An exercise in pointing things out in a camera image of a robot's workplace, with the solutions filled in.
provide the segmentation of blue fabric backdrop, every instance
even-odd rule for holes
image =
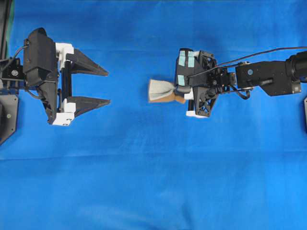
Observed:
[[[209,119],[149,104],[149,79],[173,81],[181,47],[221,63],[307,46],[307,3],[17,0],[10,54],[44,27],[109,71],[78,74],[73,94],[111,99],[70,127],[50,126],[20,92],[18,131],[0,149],[0,229],[307,228],[302,93],[219,97]],[[282,51],[249,61],[285,60]]]

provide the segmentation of white bracket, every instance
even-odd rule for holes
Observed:
[[[59,69],[65,67],[66,54],[74,54],[74,48],[69,43],[56,43],[56,50],[59,54]]]
[[[55,126],[69,126],[75,119],[76,103],[68,103],[65,98],[62,102],[62,112],[57,113],[57,117],[52,123]]]
[[[191,88],[191,91],[189,93],[184,94],[185,100],[194,100],[194,94],[193,94],[193,88]],[[207,118],[206,116],[199,116],[195,114],[195,110],[187,111],[186,116],[193,116],[196,118]]]

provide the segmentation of beige cloth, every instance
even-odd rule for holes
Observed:
[[[170,94],[169,96],[166,96],[164,98],[160,98],[160,99],[157,99],[157,100],[151,100],[149,102],[151,103],[158,103],[158,102],[172,102],[172,101],[177,101],[181,104],[184,104],[186,102],[186,100],[184,100],[183,97],[181,96],[178,96],[178,95],[175,95],[174,92],[172,92],[172,94]]]

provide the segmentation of cable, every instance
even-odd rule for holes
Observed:
[[[240,65],[240,63],[236,63],[236,64],[229,65],[229,66],[222,66],[221,68],[225,69],[225,68],[237,67],[238,65]]]
[[[258,52],[258,53],[255,53],[255,54],[250,54],[250,55],[247,55],[247,56],[244,56],[244,57],[240,57],[240,58],[232,60],[232,61],[221,63],[221,64],[219,64],[219,65],[217,65],[217,66],[215,66],[215,67],[213,67],[211,69],[208,69],[208,70],[205,70],[205,71],[202,71],[202,72],[199,72],[199,73],[195,73],[195,74],[189,75],[188,78],[196,77],[196,76],[198,76],[200,74],[203,74],[203,73],[209,72],[211,70],[217,69],[220,66],[228,65],[230,63],[233,63],[233,62],[236,62],[236,61],[240,61],[240,60],[243,60],[243,59],[246,59],[246,58],[250,58],[250,57],[253,57],[253,56],[256,56],[256,55],[267,54],[267,53],[271,53],[271,52],[274,52],[274,51],[285,50],[285,49],[307,49],[307,46],[281,47],[281,48],[270,49],[270,50]]]
[[[27,47],[28,46],[22,46],[19,49],[17,49],[15,55],[9,60],[9,62],[2,69],[0,69],[0,73],[2,73],[7,67],[10,66],[10,64],[13,63],[13,61],[15,60],[15,58],[17,57],[17,55],[19,54],[20,51],[22,51],[23,49],[25,49]]]
[[[233,85],[229,85],[229,86],[233,89],[233,91],[235,91],[235,92],[239,95],[240,98],[242,98],[242,99],[244,99],[244,100],[247,100],[248,98],[250,98],[250,92],[249,92],[249,90],[246,91],[246,96],[245,96],[245,95],[241,94],[241,93],[238,91],[238,89],[236,89]]]
[[[35,99],[43,99],[44,97],[42,96],[36,96],[35,94],[33,94],[32,92],[30,92],[27,88],[24,89],[24,91],[28,92],[32,97],[34,97]]]

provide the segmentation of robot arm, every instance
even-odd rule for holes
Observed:
[[[22,49],[24,65],[16,58]],[[51,125],[69,126],[77,116],[110,103],[72,95],[72,74],[107,76],[108,72],[71,44],[55,43],[43,28],[31,32],[18,52],[13,58],[0,60],[0,144],[15,131],[19,90],[41,100]]]
[[[246,100],[257,86],[269,96],[299,93],[300,83],[307,77],[307,52],[292,55],[286,61],[240,62],[224,67],[216,63],[208,52],[180,49],[175,92],[189,101],[188,116],[209,117],[220,94],[235,92]],[[228,72],[229,67],[236,67],[236,72]]]

